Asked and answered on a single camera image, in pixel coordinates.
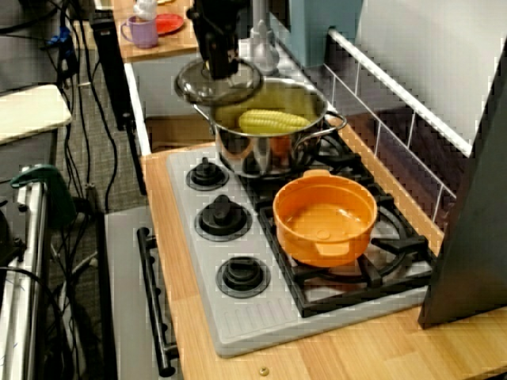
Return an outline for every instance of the toy stove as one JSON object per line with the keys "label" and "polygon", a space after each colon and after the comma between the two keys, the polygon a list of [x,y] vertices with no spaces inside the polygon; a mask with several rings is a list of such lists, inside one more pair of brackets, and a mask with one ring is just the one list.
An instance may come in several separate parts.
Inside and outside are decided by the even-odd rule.
{"label": "toy stove", "polygon": [[354,265],[314,268],[276,239],[273,199],[289,181],[229,173],[215,147],[171,154],[167,169],[217,353],[241,355],[422,303],[434,255],[333,134],[304,169],[328,169],[375,197],[371,244]]}

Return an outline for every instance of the glass lid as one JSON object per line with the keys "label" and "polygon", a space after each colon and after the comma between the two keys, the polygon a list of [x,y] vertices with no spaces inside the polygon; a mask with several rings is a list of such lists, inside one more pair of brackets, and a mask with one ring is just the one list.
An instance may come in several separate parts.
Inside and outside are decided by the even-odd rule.
{"label": "glass lid", "polygon": [[239,61],[236,74],[214,80],[204,61],[198,59],[183,67],[174,81],[174,89],[189,103],[219,107],[245,101],[262,87],[262,83],[261,72],[247,61]]}

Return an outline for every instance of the corn on the cob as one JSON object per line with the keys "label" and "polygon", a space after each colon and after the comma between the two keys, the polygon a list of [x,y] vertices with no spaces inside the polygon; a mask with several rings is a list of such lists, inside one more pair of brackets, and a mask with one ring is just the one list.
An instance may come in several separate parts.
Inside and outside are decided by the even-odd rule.
{"label": "corn on the cob", "polygon": [[243,132],[252,135],[290,133],[310,123],[301,116],[266,109],[250,109],[239,117],[238,122]]}

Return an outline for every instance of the stainless steel pot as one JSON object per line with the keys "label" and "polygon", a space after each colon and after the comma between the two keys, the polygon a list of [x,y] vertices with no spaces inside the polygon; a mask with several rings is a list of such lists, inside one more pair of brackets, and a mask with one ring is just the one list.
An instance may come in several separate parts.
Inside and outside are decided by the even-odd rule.
{"label": "stainless steel pot", "polygon": [[[291,113],[311,123],[288,134],[249,135],[238,126],[238,118],[249,109]],[[222,163],[248,178],[281,177],[303,168],[311,162],[320,138],[347,124],[344,116],[327,111],[326,99],[314,86],[284,78],[266,78],[257,94],[242,103],[211,108],[209,115],[198,107],[196,110],[211,125]],[[341,125],[324,123],[326,114],[341,119]]]}

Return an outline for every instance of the oven handle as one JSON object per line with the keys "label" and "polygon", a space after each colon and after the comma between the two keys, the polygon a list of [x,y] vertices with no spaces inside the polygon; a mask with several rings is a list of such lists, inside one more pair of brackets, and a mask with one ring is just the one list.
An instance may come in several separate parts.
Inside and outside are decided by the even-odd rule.
{"label": "oven handle", "polygon": [[144,287],[150,311],[151,331],[155,344],[155,354],[157,356],[158,373],[163,378],[172,376],[176,370],[171,366],[171,360],[179,357],[176,344],[166,342],[165,331],[167,326],[162,321],[162,311],[158,300],[160,290],[155,286],[155,276],[152,265],[152,256],[150,249],[156,248],[157,242],[150,236],[150,230],[140,228],[137,230],[137,241],[139,243],[139,253],[141,255],[141,264],[143,266]]}

